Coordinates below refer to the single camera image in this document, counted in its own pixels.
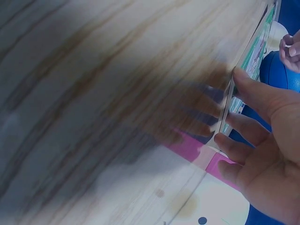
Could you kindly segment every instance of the pink tape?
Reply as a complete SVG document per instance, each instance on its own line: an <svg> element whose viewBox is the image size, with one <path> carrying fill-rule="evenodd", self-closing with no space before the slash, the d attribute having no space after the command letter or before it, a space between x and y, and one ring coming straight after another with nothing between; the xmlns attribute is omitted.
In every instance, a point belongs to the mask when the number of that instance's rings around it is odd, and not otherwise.
<svg viewBox="0 0 300 225"><path fill-rule="evenodd" d="M223 179L219 169L218 162L224 160L228 163L234 163L225 156L217 153L215 150L202 144L196 139L190 137L185 133L181 133L184 141L180 144L166 145L168 149L176 153L177 155L183 157L190 163L195 164L201 169L205 170L212 176L216 177L225 184L231 186L232 188L239 190L239 188L233 184Z"/></svg>

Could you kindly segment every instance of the skin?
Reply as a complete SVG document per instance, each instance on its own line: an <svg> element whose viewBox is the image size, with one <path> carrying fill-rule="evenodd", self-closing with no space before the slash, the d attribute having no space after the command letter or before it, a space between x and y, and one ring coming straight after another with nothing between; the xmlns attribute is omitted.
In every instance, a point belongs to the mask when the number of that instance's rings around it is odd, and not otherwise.
<svg viewBox="0 0 300 225"><path fill-rule="evenodd" d="M279 56L287 68L300 73L300 30L293 37L287 34L282 38L279 46Z"/></svg>
<svg viewBox="0 0 300 225"><path fill-rule="evenodd" d="M272 133L254 119L229 114L227 123L253 147L217 134L215 142L236 163L219 162L220 172L259 211L300 225L300 94L254 81L241 69L233 77L238 97L271 124Z"/></svg>

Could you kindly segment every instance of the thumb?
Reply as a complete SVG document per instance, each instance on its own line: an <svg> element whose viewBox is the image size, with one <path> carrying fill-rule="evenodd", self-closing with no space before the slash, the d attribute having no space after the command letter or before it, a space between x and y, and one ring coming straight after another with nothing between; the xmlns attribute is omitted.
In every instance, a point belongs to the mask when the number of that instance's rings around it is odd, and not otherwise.
<svg viewBox="0 0 300 225"><path fill-rule="evenodd" d="M296 42L289 48L290 56L300 55L300 42Z"/></svg>
<svg viewBox="0 0 300 225"><path fill-rule="evenodd" d="M285 105L299 102L298 93L255 81L242 69L234 70L233 79L238 89L237 97L269 124L275 111Z"/></svg>

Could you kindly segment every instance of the wood grain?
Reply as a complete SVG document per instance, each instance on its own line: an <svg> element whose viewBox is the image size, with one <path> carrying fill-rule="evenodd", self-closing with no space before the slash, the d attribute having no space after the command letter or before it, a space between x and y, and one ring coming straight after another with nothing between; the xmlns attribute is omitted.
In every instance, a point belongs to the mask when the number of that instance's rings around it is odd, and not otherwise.
<svg viewBox="0 0 300 225"><path fill-rule="evenodd" d="M0 1L0 224L171 224L264 5Z"/></svg>

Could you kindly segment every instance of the blue dot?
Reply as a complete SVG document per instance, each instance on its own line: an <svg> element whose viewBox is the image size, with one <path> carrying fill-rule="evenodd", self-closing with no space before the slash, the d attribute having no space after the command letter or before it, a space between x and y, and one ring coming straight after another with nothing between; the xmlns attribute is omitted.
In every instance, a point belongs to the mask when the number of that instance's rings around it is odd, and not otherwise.
<svg viewBox="0 0 300 225"><path fill-rule="evenodd" d="M200 225L205 225L205 224L207 223L207 218L205 218L205 217L200 217L200 218L198 219L198 223L199 223Z"/></svg>

